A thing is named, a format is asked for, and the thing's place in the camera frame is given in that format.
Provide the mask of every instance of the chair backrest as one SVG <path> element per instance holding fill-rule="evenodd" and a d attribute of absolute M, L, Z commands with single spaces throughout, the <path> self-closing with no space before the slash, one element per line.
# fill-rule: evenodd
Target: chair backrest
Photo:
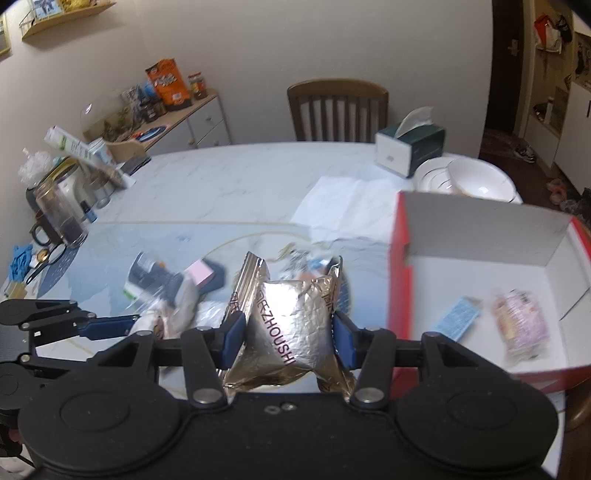
<path fill-rule="evenodd" d="M 287 98 L 298 141 L 371 143 L 388 122 L 388 91 L 363 80 L 308 80 L 289 87 Z"/>

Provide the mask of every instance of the tissue box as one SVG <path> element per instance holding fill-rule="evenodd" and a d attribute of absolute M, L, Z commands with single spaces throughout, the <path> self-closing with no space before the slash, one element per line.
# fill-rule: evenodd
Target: tissue box
<path fill-rule="evenodd" d="M 443 155 L 445 129 L 438 125 L 421 125 L 394 138 L 399 125 L 391 125 L 375 134 L 376 162 L 409 178 L 421 163 Z"/>

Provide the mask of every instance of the black device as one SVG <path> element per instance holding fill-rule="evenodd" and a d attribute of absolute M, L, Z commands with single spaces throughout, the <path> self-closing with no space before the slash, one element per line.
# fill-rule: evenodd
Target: black device
<path fill-rule="evenodd" d="M 361 368 L 349 402 L 238 393 L 230 403 L 216 369 L 238 354 L 241 312 L 176 340 L 137 332 L 86 362 L 35 354 L 94 321 L 68 300 L 0 303 L 0 338 L 12 336 L 0 413 L 38 467 L 30 478 L 550 478 L 540 465 L 558 428 L 553 405 L 443 335 L 399 340 L 336 312 L 342 361 Z M 188 400 L 158 386 L 163 366 L 183 367 Z M 394 368 L 416 368 L 419 384 L 389 400 Z"/>

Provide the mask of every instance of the orange snack box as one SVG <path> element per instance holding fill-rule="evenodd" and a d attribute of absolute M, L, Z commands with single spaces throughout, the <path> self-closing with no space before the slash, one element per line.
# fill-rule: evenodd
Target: orange snack box
<path fill-rule="evenodd" d="M 166 110 L 181 110 L 191 105 L 191 95 L 174 59 L 160 60 L 146 69 L 146 73 L 164 102 Z"/>

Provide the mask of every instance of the cup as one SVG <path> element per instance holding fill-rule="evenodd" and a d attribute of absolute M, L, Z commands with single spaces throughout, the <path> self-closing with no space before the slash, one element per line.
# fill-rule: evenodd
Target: cup
<path fill-rule="evenodd" d="M 35 190 L 35 199 L 66 246 L 70 248 L 81 246 L 88 232 L 57 185 L 52 181 L 42 182 Z"/>
<path fill-rule="evenodd" d="M 111 194 L 107 191 L 106 184 L 109 180 L 99 172 L 93 172 L 89 177 L 88 188 L 94 195 L 95 207 L 100 209 L 108 205 L 111 201 Z"/>

